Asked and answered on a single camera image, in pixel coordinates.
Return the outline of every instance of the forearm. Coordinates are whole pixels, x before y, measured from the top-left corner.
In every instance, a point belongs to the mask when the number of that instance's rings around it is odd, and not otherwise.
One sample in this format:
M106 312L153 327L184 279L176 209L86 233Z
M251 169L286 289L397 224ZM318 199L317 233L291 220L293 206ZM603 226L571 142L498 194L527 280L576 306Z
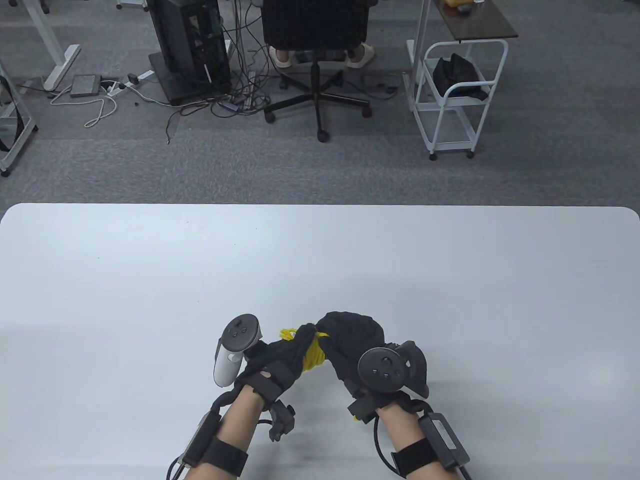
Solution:
M418 416L415 413L404 411L398 404L392 403L387 407L380 408L378 415L385 424L396 452L424 438L424 433L418 424ZM410 473L407 475L407 479L457 480L458 476L446 471L439 461L434 461Z
M263 407L264 401L261 396L245 385L227 410L216 436L226 444L246 452ZM234 480L235 478L232 474L208 463L201 463L196 468L192 468L186 476L186 480Z

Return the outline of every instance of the black bag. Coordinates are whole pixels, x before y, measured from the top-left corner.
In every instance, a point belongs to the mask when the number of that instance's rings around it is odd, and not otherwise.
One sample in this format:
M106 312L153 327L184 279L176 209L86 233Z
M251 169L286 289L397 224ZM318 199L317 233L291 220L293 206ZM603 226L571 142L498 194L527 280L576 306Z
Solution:
M433 82L440 96L444 97L447 90L456 83L477 82L480 80L478 73L469 60L462 58L457 53L451 55L451 60L440 58L433 71ZM465 86L455 89L450 97L473 97L484 101L489 95L479 86Z
M7 81L6 78L4 78L2 75L0 75L0 83L2 84L2 86L4 87L4 89L6 90L6 92L9 94L9 98L11 98L11 100L13 101L13 103L15 103L15 99L13 98L13 92L11 91L11 87L9 87L9 82ZM18 105L15 105L15 113L16 116L18 118L18 125L15 129L15 138L13 139L13 143L15 143L18 138L20 138L20 135L22 134L22 131L24 130L24 121L22 119L22 115L20 115L20 110L18 110ZM0 140L0 152L8 152L10 150L11 147L7 147L4 142L2 140Z

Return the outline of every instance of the hand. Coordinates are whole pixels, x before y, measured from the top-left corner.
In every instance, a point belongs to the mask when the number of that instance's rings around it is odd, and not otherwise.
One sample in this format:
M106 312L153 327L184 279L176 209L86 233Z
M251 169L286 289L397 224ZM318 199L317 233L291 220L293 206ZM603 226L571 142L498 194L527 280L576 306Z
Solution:
M362 354L385 345L385 332L373 318L349 312L329 312L316 328L328 335L319 338L320 347L354 398L368 392L375 406L382 408L402 396L400 392L384 394L367 390L360 380L358 362Z
M312 323L298 328L293 340L262 341L245 351L248 361L236 386L249 385L264 399L268 410L283 392L300 378L305 354L316 336Z

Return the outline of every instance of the chair backrest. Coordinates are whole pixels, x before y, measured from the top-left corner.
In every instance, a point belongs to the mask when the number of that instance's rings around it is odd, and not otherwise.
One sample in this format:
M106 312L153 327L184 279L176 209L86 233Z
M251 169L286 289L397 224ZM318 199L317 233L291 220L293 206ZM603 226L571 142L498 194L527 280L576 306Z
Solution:
M264 41L278 50L348 50L367 39L367 0L264 0Z

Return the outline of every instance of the gray carpet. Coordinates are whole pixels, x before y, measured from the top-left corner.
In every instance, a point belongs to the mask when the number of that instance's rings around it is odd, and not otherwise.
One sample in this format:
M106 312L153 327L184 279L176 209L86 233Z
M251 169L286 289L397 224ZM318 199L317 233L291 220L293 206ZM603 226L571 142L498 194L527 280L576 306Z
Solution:
M310 107L228 120L207 111L177 118L130 92L98 126L96 105L51 107L26 96L40 131L11 177L0 179L0 215L19 202L622 205L640 211L640 5L620 0L497 0L521 37L511 52L478 155L428 160L404 92L373 102L374 117L326 107L332 140L316 140ZM148 69L158 50L148 14L115 0L49 0L64 44L82 52L70 75L123 76ZM378 57L364 85L399 84L408 67L418 0L371 11ZM256 12L250 12L250 19ZM432 17L432 40L448 40ZM255 25L259 35L259 22ZM489 52L481 61L495 59ZM0 56L17 81L47 74L52 61L22 6L0 0ZM70 76L63 85L69 83ZM162 98L156 84L143 87ZM284 98L277 81L267 88Z

